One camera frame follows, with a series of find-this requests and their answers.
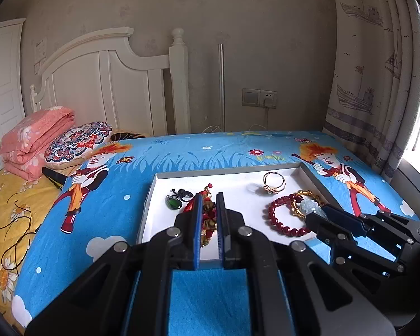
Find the jewelry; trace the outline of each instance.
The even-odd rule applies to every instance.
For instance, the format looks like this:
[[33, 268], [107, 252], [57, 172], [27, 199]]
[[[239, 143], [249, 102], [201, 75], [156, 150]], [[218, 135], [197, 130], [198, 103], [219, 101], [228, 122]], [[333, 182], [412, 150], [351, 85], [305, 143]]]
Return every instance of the jewelry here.
[[[266, 183], [266, 178], [267, 178], [267, 176], [268, 175], [270, 175], [270, 174], [276, 174], [276, 175], [278, 175], [278, 176], [280, 176], [281, 178], [282, 178], [282, 183], [281, 183], [281, 185], [279, 185], [278, 187], [271, 187], [271, 186], [269, 186], [269, 185], [267, 185], [267, 183]], [[263, 183], [264, 183], [264, 186], [263, 186], [263, 188], [265, 189], [265, 191], [267, 192], [267, 193], [269, 193], [269, 194], [277, 194], [278, 192], [281, 192], [281, 191], [283, 191], [283, 189], [285, 189], [285, 187], [286, 187], [286, 181], [285, 181], [285, 178], [280, 174], [280, 173], [277, 173], [276, 171], [268, 171], [264, 176], [263, 176]]]
[[[210, 239], [216, 230], [216, 205], [211, 200], [212, 194], [210, 193], [210, 188], [212, 187], [212, 184], [209, 183], [204, 187], [203, 191], [199, 192], [199, 194], [204, 196], [202, 204], [202, 225], [200, 228], [200, 247], [207, 246], [209, 244]], [[195, 197], [188, 201], [184, 208], [184, 212], [193, 209], [194, 198]]]
[[176, 193], [175, 189], [171, 189], [174, 194], [172, 196], [167, 195], [167, 204], [172, 210], [179, 210], [182, 207], [182, 202], [190, 202], [193, 198], [193, 193], [186, 191], [185, 189], [179, 189]]
[[[311, 199], [304, 199], [302, 196], [307, 196]], [[316, 212], [320, 216], [325, 216], [320, 206], [323, 206], [324, 203], [320, 200], [319, 196], [313, 194], [311, 191], [297, 191], [296, 193], [291, 193], [289, 196], [283, 196], [274, 200], [268, 207], [268, 216], [270, 218], [270, 224], [276, 227], [276, 230], [283, 235], [290, 237], [303, 236], [310, 233], [311, 231], [302, 227], [299, 229], [289, 228], [289, 226], [284, 226], [283, 223], [279, 222], [276, 218], [276, 208], [282, 205], [287, 205], [291, 209], [291, 214], [298, 217], [303, 222], [305, 222], [306, 215], [308, 213]]]

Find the white headboard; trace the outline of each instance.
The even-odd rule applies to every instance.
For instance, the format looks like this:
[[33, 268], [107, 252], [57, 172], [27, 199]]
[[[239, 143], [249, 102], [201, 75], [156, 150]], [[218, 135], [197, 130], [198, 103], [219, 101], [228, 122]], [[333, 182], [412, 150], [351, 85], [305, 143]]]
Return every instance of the white headboard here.
[[167, 135], [164, 76], [170, 69], [176, 134], [190, 133], [188, 51], [184, 30], [172, 32], [169, 55], [139, 57], [129, 46], [132, 28], [82, 35], [55, 51], [40, 68], [32, 109], [70, 107], [77, 125], [106, 121], [114, 129]]

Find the white cabinet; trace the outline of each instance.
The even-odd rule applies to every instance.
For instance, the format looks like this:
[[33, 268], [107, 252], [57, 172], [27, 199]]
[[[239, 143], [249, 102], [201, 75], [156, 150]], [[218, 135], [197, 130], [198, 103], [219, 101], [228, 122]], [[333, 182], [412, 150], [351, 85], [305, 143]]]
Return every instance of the white cabinet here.
[[25, 117], [20, 91], [20, 37], [24, 21], [0, 23], [0, 139]]

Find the metal pole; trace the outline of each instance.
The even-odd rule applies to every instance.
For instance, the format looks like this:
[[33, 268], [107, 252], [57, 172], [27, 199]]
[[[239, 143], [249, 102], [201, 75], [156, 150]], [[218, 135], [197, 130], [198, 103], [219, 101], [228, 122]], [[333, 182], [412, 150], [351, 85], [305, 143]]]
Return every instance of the metal pole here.
[[220, 44], [220, 105], [221, 105], [221, 130], [226, 131], [226, 112], [225, 112], [225, 87], [224, 87], [224, 44]]

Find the patterned cushion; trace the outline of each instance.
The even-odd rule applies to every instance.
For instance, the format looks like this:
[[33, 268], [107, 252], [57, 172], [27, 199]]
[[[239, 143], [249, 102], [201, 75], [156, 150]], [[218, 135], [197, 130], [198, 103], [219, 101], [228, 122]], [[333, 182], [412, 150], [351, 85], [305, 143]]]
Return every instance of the patterned cushion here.
[[106, 122], [86, 123], [57, 137], [45, 151], [45, 167], [64, 169], [82, 163], [98, 145], [110, 140], [112, 126]]

